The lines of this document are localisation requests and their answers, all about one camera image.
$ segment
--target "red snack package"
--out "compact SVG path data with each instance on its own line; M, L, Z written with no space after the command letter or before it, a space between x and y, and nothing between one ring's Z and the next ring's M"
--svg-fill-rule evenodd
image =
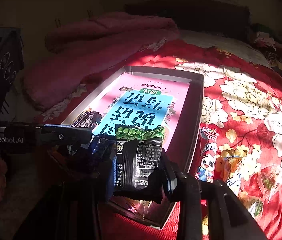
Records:
M198 163L196 163L198 170L194 175L194 177L198 180L207 182L213 181L219 129L220 128L214 124L200 124L199 140L201 146L201 156Z

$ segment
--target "folded pink blanket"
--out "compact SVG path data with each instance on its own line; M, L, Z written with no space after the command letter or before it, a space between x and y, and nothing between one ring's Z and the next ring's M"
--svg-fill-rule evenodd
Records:
M49 108L73 92L85 76L116 65L144 45L155 51L178 35L172 19L123 12L62 26L45 39L47 49L57 54L25 73L24 90L41 108Z

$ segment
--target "panda snack package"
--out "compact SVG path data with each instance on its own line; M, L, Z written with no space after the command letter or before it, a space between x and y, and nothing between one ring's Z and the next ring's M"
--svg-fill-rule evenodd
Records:
M159 171L164 127L153 130L116 125L116 186L114 195L161 203Z
M202 181L212 182L216 163L217 137L219 128L213 124L201 123L200 125L200 147L201 156L197 163L198 170L195 178Z

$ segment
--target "floral bedsheet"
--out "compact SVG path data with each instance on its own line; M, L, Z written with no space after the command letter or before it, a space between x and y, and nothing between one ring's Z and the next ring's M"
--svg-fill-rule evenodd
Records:
M282 167L282 78L261 65L248 63L217 48L203 49L181 40L166 42L156 51L137 52L112 69L89 76L82 81L79 95L64 102L59 112L47 111L37 121L60 123L88 95L97 82L110 76L123 65L144 65L196 72L204 75L204 98L201 122L220 128L217 154L222 151L246 150L244 183L241 191L262 197L257 184L257 172L273 164ZM197 170L199 144L190 173ZM215 178L223 172L222 158L217 158ZM107 225L104 238L175 239L179 208L175 208L162 230L137 224L106 209L101 209L101 223ZM282 190L264 204L258 221L269 239L282 239ZM124 226L124 232L117 228Z

